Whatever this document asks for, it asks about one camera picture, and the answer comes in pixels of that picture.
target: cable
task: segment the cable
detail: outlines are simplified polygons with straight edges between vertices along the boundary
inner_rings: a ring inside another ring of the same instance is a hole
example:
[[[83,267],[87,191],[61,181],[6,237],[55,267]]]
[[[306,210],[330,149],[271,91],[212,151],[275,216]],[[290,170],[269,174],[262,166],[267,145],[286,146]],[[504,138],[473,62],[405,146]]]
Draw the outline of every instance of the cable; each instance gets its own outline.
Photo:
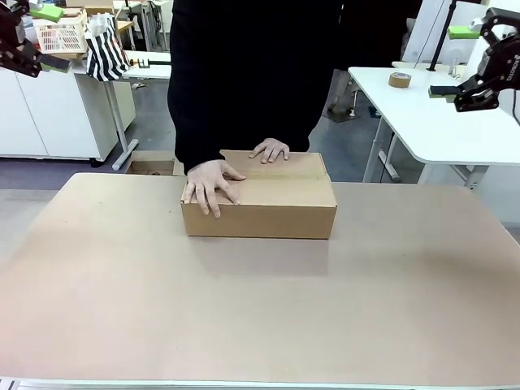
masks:
[[[517,100],[518,91],[513,91],[513,118],[517,121],[518,126],[520,126],[520,119],[517,117]]]
[[[430,41],[430,35],[433,32],[433,28],[436,26],[437,19],[439,18],[440,12],[442,11],[442,7],[444,5],[444,1],[445,0],[442,0],[442,3],[440,4],[439,10],[437,11],[437,16],[435,17],[435,20],[433,21],[433,24],[431,25],[430,32],[428,33],[428,38],[426,38],[426,42],[424,42],[424,46],[422,47],[421,54],[417,57],[417,62],[414,65],[414,69],[417,67],[419,61],[421,60],[421,56],[423,55],[423,51],[426,48],[428,41]]]

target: finger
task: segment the finger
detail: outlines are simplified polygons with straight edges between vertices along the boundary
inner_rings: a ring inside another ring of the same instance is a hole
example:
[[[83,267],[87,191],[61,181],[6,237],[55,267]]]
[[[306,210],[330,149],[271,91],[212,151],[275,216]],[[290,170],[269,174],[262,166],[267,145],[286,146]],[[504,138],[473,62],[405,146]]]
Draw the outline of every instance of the finger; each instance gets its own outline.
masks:
[[[244,180],[245,176],[241,175],[235,168],[229,165],[227,162],[223,162],[223,168],[226,175],[228,175],[231,179],[234,180]]]
[[[269,163],[273,163],[276,161],[276,159],[278,158],[278,155],[280,154],[280,152],[282,151],[282,148],[281,147],[275,147],[271,153],[271,156],[269,157]]]
[[[213,211],[213,215],[215,218],[220,218],[220,209],[217,197],[215,196],[215,189],[211,188],[211,186],[206,187],[206,197],[208,198],[208,204],[210,205],[211,211]]]
[[[240,201],[238,200],[238,195],[236,195],[235,190],[232,188],[232,186],[222,178],[222,180],[219,180],[217,183],[218,187],[222,189],[222,191],[226,194],[226,196],[229,198],[231,202],[233,202],[234,205],[238,206],[240,205]]]
[[[265,142],[258,145],[256,148],[253,149],[253,152],[251,153],[249,158],[257,157],[266,148],[266,146],[267,146],[267,144]]]
[[[271,156],[271,153],[273,153],[273,149],[274,148],[272,146],[266,147],[266,150],[263,152],[263,155],[262,155],[262,160],[261,160],[262,164],[267,164],[267,159],[269,158],[269,156]]]
[[[204,193],[204,184],[198,183],[195,189],[195,194],[197,195],[198,205],[201,207],[204,215],[208,215],[210,210],[208,209],[208,205],[206,204],[206,194]]]
[[[192,201],[193,191],[195,191],[195,183],[193,183],[191,181],[186,186],[186,190],[184,191],[184,197],[182,198],[182,202],[190,203]]]
[[[284,146],[282,148],[282,152],[284,152],[284,160],[285,161],[289,160],[289,147],[288,146]]]

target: plastic crate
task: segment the plastic crate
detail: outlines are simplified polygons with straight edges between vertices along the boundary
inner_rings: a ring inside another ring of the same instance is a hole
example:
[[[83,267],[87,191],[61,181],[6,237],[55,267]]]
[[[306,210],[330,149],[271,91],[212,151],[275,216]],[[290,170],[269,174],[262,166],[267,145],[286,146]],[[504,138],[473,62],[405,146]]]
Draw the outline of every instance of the plastic crate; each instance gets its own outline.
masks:
[[[82,8],[64,8],[59,22],[34,19],[34,28],[42,53],[84,53],[87,13]]]

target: box flap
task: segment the box flap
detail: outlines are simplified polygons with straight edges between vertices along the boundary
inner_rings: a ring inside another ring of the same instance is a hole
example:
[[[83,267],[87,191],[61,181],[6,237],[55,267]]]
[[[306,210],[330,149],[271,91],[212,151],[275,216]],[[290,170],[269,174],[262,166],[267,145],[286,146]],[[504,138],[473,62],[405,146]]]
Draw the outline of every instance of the box flap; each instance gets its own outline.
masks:
[[[336,198],[328,177],[285,180],[230,181],[244,206],[336,207]],[[220,205],[232,202],[220,190],[215,195]],[[193,194],[190,203],[197,203]]]
[[[278,158],[271,164],[260,163],[260,158],[249,158],[251,152],[222,150],[226,161],[242,175],[275,177],[328,177],[325,164],[320,153],[291,153],[288,161]],[[184,176],[184,165],[175,161],[173,176]]]

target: tape roll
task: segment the tape roll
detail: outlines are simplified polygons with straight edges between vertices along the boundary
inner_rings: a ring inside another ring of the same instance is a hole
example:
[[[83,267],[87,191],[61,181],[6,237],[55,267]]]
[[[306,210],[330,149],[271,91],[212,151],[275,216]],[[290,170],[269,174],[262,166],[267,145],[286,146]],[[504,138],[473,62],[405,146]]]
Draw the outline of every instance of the tape roll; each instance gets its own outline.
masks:
[[[406,73],[392,73],[390,75],[390,80],[388,80],[388,85],[394,88],[408,88],[411,81],[412,76],[407,75]]]

